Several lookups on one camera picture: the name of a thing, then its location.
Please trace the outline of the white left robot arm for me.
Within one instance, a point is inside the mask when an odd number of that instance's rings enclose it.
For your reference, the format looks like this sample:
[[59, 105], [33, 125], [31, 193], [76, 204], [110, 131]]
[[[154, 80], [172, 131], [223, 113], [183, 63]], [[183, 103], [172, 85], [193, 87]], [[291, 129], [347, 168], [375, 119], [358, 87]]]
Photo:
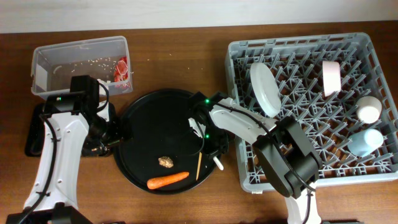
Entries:
[[78, 91], [47, 98], [40, 119], [44, 144], [34, 186], [21, 213], [7, 223], [89, 223], [78, 210], [82, 155], [104, 156], [120, 141], [115, 109], [97, 93]]

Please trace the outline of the light blue plastic cup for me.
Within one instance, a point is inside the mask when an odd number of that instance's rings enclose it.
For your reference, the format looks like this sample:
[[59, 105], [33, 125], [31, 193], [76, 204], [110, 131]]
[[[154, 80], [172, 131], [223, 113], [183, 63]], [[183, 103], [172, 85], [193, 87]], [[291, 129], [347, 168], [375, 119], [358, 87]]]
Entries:
[[384, 137], [376, 129], [367, 129], [355, 133], [349, 137], [349, 151], [358, 157], [368, 156], [370, 153], [382, 146]]

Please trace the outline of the white plastic fork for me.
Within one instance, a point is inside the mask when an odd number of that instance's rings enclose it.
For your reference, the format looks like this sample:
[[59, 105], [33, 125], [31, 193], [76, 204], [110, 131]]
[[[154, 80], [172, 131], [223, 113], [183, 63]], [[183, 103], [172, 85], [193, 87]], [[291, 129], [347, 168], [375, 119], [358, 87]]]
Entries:
[[217, 156], [215, 156], [215, 157], [213, 158], [213, 161], [214, 161], [214, 163], [216, 164], [216, 166], [219, 168], [219, 170], [224, 170], [224, 166], [223, 166], [223, 164], [221, 163], [221, 161], [218, 159]]

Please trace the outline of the wooden chopstick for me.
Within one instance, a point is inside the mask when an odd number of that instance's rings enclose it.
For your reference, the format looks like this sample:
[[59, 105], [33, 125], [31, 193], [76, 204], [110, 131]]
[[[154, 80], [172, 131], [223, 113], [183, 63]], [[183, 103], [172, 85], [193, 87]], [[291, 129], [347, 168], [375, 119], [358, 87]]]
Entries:
[[198, 154], [197, 172], [196, 172], [196, 177], [195, 177], [195, 180], [196, 180], [196, 181], [198, 180], [199, 174], [200, 174], [201, 159], [202, 159], [202, 153], [199, 152], [199, 154]]

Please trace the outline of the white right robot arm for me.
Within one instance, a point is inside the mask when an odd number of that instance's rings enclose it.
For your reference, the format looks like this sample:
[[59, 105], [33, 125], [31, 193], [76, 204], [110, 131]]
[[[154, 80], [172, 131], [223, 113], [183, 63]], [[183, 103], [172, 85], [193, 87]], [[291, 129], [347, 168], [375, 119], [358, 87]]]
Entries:
[[271, 186], [285, 198], [288, 223], [321, 223], [316, 187], [322, 160], [301, 125], [292, 116], [266, 118], [216, 93], [189, 97], [190, 126], [203, 142], [204, 153], [216, 157], [232, 133], [252, 147]]

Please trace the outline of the brown food scrap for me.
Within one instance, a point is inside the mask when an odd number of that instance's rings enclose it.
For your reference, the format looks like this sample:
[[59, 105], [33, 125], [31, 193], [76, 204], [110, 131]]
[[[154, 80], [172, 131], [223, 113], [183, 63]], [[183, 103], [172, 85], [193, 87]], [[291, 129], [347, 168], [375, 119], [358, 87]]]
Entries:
[[166, 168], [172, 168], [174, 166], [174, 162], [170, 157], [163, 156], [158, 158], [159, 165]]

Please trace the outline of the red snack wrapper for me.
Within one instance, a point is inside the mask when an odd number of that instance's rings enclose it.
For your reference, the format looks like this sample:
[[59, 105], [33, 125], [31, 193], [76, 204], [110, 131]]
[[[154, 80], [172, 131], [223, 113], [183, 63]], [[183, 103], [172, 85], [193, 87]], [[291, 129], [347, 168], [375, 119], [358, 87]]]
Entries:
[[127, 57], [121, 57], [115, 67], [114, 71], [114, 81], [123, 82], [129, 78]]

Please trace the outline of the white plastic cup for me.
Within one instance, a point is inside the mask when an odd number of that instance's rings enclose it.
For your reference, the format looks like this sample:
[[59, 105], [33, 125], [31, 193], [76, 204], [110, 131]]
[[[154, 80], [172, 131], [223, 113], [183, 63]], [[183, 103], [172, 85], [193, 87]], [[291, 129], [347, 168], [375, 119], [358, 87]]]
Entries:
[[376, 97], [364, 96], [356, 102], [356, 105], [358, 106], [356, 109], [357, 117], [363, 123], [371, 124], [379, 119], [382, 105]]

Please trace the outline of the orange carrot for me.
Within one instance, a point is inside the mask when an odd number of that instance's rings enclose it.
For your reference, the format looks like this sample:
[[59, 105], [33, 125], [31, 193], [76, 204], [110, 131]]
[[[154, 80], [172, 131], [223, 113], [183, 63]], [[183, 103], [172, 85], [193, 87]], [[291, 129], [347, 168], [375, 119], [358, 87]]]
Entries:
[[158, 189], [166, 185], [174, 184], [183, 179], [186, 179], [189, 175], [189, 172], [179, 172], [177, 174], [172, 174], [168, 176], [155, 177], [147, 181], [147, 188], [151, 190]]

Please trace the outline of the grey plate with food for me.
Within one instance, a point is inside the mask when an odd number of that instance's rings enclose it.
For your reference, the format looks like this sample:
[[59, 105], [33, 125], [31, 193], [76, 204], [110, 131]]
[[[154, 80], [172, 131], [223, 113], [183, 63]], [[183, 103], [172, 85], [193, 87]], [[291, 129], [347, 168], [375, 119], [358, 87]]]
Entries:
[[263, 63], [255, 62], [250, 67], [252, 89], [262, 110], [270, 117], [276, 117], [281, 110], [279, 88], [271, 70]]

